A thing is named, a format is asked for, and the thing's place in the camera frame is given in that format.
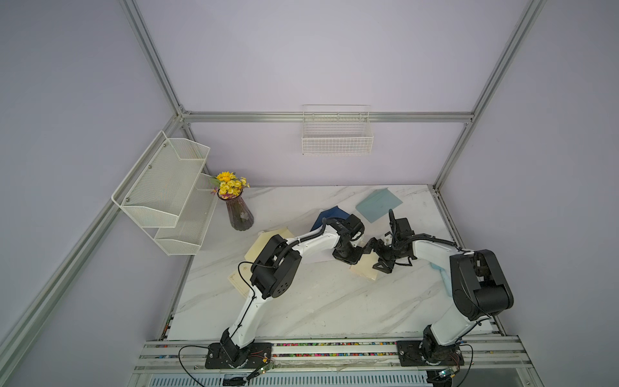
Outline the small teal plastic tool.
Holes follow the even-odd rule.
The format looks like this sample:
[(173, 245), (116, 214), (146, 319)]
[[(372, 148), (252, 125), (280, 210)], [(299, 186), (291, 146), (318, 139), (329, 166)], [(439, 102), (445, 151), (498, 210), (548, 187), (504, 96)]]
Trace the small teal plastic tool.
[(447, 296), (452, 298), (453, 297), (453, 287), (452, 287), (452, 280), (451, 280), (450, 269), (442, 267), (442, 266), (438, 266), (437, 270), (439, 271), (439, 273), (441, 275), (441, 278), (443, 280), (443, 285), (445, 286)]

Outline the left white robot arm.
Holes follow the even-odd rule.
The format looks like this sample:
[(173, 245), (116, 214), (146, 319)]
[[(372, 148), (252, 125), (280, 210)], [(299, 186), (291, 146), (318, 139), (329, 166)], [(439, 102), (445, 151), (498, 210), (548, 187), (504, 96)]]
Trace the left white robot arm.
[(272, 236), (250, 264), (249, 295), (239, 316), (219, 340), (227, 364), (238, 368), (249, 359), (267, 305), (290, 288), (303, 258), (330, 252), (337, 261), (357, 264), (364, 253), (357, 245), (363, 234), (364, 224), (351, 214), (323, 219), (321, 227), (299, 237)]

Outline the yellow flower bouquet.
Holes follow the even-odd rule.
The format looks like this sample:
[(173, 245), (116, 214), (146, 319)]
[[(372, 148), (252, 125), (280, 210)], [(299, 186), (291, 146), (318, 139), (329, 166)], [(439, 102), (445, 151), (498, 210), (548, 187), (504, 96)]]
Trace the yellow flower bouquet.
[(238, 177), (232, 172), (222, 172), (209, 178), (214, 193), (222, 200), (231, 200), (242, 195), (250, 187), (245, 177)]

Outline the pale yellow envelope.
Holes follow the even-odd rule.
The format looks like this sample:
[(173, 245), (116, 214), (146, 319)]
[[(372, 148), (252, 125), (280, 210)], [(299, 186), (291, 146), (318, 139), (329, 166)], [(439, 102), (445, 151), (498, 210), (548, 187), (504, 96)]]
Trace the pale yellow envelope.
[(281, 228), (270, 232), (261, 232), (253, 245), (248, 249), (244, 256), (245, 261), (254, 262), (264, 249), (265, 245), (274, 235), (280, 235), (284, 239), (293, 238), (293, 234), (288, 228)]

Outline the light teal envelope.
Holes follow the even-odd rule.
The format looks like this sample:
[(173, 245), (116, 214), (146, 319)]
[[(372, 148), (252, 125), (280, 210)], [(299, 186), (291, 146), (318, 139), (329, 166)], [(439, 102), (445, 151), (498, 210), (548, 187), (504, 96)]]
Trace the light teal envelope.
[(356, 210), (370, 223), (387, 215), (390, 210), (400, 206), (402, 201), (389, 189), (375, 190), (356, 205)]

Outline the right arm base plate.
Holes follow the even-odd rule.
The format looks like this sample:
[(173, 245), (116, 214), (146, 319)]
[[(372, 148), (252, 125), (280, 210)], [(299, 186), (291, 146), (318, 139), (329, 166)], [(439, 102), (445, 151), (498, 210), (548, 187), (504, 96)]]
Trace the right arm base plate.
[(402, 367), (462, 366), (464, 359), (458, 346), (440, 346), (423, 340), (396, 342), (398, 359)]

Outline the aluminium mounting rail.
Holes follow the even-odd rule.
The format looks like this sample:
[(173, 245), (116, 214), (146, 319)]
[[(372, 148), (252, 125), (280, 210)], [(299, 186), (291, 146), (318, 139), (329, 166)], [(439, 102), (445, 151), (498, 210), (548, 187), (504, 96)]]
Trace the aluminium mounting rail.
[(130, 386), (541, 386), (517, 336), (474, 335), (436, 365), (404, 338), (274, 340), (239, 368), (206, 342), (144, 345)]

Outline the purple ribbed glass vase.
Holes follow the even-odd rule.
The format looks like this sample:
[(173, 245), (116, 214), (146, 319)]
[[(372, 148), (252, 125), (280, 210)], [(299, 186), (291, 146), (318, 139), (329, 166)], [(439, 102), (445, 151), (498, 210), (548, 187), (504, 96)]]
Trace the purple ribbed glass vase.
[(254, 224), (254, 216), (241, 196), (225, 200), (231, 226), (240, 232), (249, 230)]

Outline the peach lined letter paper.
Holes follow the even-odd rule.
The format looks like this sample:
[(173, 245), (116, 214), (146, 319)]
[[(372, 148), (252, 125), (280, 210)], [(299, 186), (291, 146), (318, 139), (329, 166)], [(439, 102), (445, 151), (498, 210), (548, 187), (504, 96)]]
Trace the peach lined letter paper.
[(350, 266), (350, 270), (358, 276), (375, 281), (379, 272), (373, 266), (378, 262), (378, 258), (375, 253), (364, 254), (356, 264)]

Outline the white mesh two-tier shelf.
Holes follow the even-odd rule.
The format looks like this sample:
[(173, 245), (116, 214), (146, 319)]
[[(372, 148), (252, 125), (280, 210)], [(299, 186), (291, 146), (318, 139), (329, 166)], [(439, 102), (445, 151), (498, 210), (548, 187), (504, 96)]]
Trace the white mesh two-tier shelf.
[(210, 148), (159, 132), (111, 196), (167, 256), (202, 247), (217, 199), (206, 174)]

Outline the cream lined letter paper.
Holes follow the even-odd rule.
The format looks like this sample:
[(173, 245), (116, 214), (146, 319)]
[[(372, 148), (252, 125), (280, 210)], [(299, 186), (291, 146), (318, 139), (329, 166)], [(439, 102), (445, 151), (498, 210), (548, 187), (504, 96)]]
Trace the cream lined letter paper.
[(228, 280), (243, 299), (251, 293), (251, 269), (247, 265), (243, 265), (240, 270), (235, 270)]

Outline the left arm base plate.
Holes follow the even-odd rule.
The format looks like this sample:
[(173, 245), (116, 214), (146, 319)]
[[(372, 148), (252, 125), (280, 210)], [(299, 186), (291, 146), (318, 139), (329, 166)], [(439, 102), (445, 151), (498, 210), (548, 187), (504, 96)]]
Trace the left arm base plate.
[(272, 343), (251, 343), (245, 348), (233, 344), (208, 346), (205, 369), (257, 369), (272, 359)]

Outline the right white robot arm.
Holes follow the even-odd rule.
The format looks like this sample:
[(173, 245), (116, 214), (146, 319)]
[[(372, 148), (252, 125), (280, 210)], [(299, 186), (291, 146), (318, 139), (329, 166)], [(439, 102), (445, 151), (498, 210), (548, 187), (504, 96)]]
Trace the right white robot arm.
[(424, 260), (443, 270), (450, 282), (453, 305), (436, 322), (427, 326), (419, 353), (429, 365), (437, 365), (454, 354), (459, 341), (485, 319), (491, 319), (514, 305), (514, 295), (496, 254), (488, 249), (466, 250), (457, 243), (426, 233), (415, 233), (406, 218), (388, 212), (390, 242), (372, 238), (364, 251), (375, 253), (373, 268), (393, 272), (399, 260)]

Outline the white sheet of paper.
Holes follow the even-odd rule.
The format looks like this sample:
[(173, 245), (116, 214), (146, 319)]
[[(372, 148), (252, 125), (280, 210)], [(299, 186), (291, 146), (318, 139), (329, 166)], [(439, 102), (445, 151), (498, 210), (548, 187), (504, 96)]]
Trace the white sheet of paper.
[(327, 261), (333, 261), (334, 246), (330, 246), (327, 242), (306, 242), (300, 243), (296, 250), (301, 255), (301, 264), (318, 264)]

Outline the dark blue envelope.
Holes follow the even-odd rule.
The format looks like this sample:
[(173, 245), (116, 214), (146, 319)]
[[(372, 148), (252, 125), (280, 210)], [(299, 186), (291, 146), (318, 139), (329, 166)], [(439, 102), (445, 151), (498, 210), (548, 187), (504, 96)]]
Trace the dark blue envelope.
[(313, 232), (322, 227), (322, 221), (324, 219), (347, 219), (349, 216), (350, 214), (348, 212), (341, 210), (338, 206), (334, 206), (328, 210), (322, 211), (310, 230)]

